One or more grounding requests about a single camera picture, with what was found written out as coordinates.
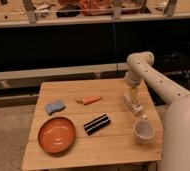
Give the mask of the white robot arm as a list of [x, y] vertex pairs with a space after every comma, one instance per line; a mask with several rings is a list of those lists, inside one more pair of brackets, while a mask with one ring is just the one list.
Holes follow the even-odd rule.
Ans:
[[168, 105], [159, 171], [190, 171], [190, 91], [155, 70], [153, 63], [149, 51], [130, 54], [124, 80], [135, 87], [144, 79]]

